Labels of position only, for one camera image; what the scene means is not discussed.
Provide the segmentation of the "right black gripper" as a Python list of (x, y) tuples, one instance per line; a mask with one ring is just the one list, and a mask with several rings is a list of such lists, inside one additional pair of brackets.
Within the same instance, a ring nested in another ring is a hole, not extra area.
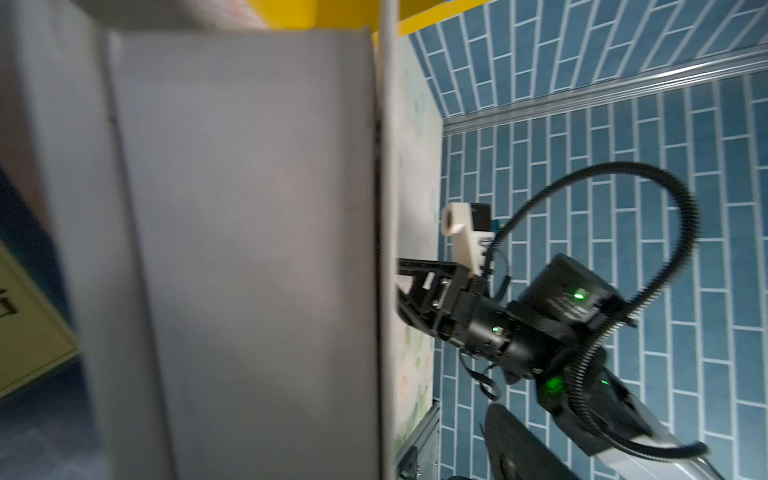
[(466, 288), (455, 262), (401, 258), (398, 275), (411, 279), (397, 287), (396, 311), (408, 326), (495, 363), (513, 376), (540, 372), (540, 315), (531, 307), (495, 300)]

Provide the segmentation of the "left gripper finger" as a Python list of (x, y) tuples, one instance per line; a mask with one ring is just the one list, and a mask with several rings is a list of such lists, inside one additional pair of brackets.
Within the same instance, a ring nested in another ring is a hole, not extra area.
[(486, 412), (483, 437), (494, 479), (576, 480), (577, 476), (503, 405)]

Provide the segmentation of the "white LOEWE book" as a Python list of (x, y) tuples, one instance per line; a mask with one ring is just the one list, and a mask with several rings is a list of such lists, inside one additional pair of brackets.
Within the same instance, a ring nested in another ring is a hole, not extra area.
[(400, 5), (358, 28), (188, 27), (5, 1), (112, 479), (436, 479), (398, 316)]

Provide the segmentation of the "navy blue book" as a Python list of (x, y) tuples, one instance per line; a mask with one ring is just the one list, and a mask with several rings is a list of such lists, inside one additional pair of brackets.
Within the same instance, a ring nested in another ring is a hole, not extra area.
[(1, 178), (1, 476), (107, 479), (49, 235)]

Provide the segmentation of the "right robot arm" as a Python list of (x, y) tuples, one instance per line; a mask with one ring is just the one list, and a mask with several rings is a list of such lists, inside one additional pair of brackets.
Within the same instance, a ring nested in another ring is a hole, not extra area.
[[(631, 299), (565, 255), (556, 255), (521, 296), (504, 301), (489, 286), (491, 264), (508, 234), (540, 203), (582, 180), (609, 174), (649, 180), (676, 203), (679, 238), (669, 260)], [(689, 261), (697, 241), (697, 205), (687, 187), (653, 165), (615, 162), (564, 176), (528, 200), (497, 232), (478, 267), (400, 259), (412, 279), (397, 294), (403, 322), (486, 360), (507, 384), (531, 380), (539, 405), (573, 443), (627, 479), (715, 479), (709, 448), (684, 444), (610, 372), (605, 342), (652, 303)]]

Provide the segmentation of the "yellow pink blue bookshelf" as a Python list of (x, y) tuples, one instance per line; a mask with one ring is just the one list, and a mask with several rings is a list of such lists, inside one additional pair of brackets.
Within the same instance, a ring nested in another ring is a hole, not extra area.
[[(360, 29), (381, 24), (379, 0), (254, 0), (246, 4), (273, 29)], [(405, 36), (485, 4), (481, 0), (390, 1), (397, 8), (398, 34)]]

